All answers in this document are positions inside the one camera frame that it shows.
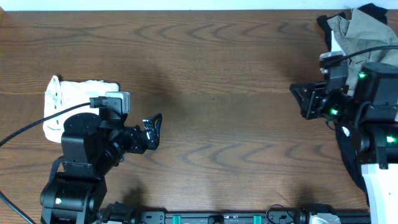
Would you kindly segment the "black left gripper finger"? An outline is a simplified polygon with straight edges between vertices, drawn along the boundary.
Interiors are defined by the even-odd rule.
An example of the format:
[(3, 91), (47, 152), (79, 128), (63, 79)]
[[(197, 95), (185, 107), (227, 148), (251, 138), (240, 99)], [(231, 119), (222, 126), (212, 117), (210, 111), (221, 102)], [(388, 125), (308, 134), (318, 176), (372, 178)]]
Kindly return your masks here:
[(156, 150), (159, 146), (159, 130), (156, 126), (144, 126), (147, 148), (150, 150)]
[(155, 114), (148, 118), (144, 118), (142, 120), (142, 122), (143, 122), (144, 126), (149, 126), (149, 125), (156, 126), (157, 129), (159, 130), (159, 138), (160, 138), (160, 129), (161, 129), (161, 124), (162, 124), (162, 114), (161, 113)]

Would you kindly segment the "khaki shorts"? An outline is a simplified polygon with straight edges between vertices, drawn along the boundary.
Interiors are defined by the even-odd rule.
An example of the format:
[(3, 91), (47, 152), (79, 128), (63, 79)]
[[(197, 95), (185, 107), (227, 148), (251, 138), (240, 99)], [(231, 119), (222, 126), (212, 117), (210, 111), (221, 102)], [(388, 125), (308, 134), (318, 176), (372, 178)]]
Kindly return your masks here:
[[(397, 45), (397, 36), (389, 26), (358, 9), (352, 10), (350, 20), (335, 16), (328, 19), (327, 24), (333, 31), (341, 50), (347, 55), (372, 47)], [(358, 73), (366, 62), (381, 62), (397, 66), (397, 50), (376, 50), (350, 58), (348, 60), (349, 75), (346, 81), (349, 86), (349, 96), (354, 95)]]

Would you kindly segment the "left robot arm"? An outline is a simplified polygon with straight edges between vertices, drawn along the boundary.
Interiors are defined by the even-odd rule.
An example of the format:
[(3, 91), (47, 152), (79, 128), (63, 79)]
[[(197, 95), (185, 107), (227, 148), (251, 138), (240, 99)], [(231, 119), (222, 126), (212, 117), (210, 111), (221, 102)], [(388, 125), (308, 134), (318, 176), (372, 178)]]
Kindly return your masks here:
[(144, 129), (125, 126), (127, 116), (79, 113), (64, 123), (63, 156), (40, 195), (41, 223), (93, 223), (107, 192), (105, 176), (125, 153), (143, 154), (160, 143), (160, 113), (143, 119)]

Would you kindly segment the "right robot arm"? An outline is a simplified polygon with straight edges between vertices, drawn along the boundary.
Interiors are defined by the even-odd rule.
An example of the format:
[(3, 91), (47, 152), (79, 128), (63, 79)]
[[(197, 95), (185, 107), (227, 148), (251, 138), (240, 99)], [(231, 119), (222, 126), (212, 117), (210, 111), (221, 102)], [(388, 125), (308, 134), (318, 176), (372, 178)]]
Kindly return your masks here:
[(397, 223), (397, 67), (365, 63), (353, 95), (345, 93), (343, 65), (323, 82), (298, 83), (290, 91), (305, 119), (335, 125), (343, 162), (368, 198), (371, 223)]

